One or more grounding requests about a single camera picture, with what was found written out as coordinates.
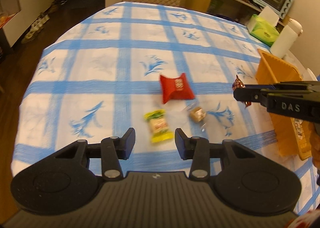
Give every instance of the screw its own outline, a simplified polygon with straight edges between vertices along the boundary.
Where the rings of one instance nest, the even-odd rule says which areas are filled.
[[[208,174],[208,172],[206,172],[204,170],[195,170],[192,172],[192,175],[197,178],[205,177],[205,176],[207,176],[207,174]]]
[[[104,175],[109,178],[115,178],[120,176],[120,171],[118,170],[108,170],[104,172]]]

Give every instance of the wrapped candy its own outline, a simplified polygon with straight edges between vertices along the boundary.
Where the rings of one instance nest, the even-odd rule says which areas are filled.
[[[144,118],[148,121],[152,132],[152,143],[173,138],[173,132],[169,130],[169,126],[164,115],[164,109],[155,110],[144,115]]]
[[[320,210],[316,209],[308,211],[304,215],[291,220],[284,228],[309,228],[319,227],[320,224]]]
[[[205,118],[206,112],[200,106],[197,106],[190,110],[189,116],[194,122],[199,123]]]
[[[239,79],[238,75],[236,76],[236,80],[232,84],[232,90],[236,90],[237,88],[245,88],[243,82]],[[251,102],[243,102],[245,104],[245,108],[251,105]]]
[[[181,76],[177,78],[167,78],[160,75],[160,83],[164,104],[170,99],[190,100],[195,98],[185,73],[182,73]]]

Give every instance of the tablecloth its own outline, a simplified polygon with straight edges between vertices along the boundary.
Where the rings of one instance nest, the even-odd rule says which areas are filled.
[[[233,98],[236,75],[254,84],[260,61],[257,48],[268,50],[247,29],[221,18],[161,5],[122,2],[90,16],[63,34],[43,55],[20,106],[12,161],[19,171],[78,139],[100,142],[136,131],[124,171],[176,171],[188,175],[191,161],[180,159],[175,142],[150,142],[143,115],[166,109],[172,131],[202,136],[211,143],[233,139],[294,171],[302,183],[297,213],[315,208],[320,189],[311,159],[279,155],[266,109],[245,108]],[[159,74],[185,72],[196,101],[207,112],[202,132],[185,108],[194,101],[162,104]],[[101,162],[90,170],[101,174]],[[211,175],[221,171],[211,159]]]

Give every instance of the tissue box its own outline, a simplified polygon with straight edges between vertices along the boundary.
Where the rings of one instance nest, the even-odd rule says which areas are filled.
[[[269,47],[279,37],[277,29],[258,15],[253,15],[247,25],[250,35],[267,44]]]

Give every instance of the white container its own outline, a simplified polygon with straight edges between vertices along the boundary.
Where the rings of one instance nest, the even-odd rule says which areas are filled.
[[[318,81],[311,69],[307,68],[302,74],[303,81]]]
[[[278,58],[283,58],[302,32],[301,24],[290,19],[278,39],[271,46],[270,52]]]

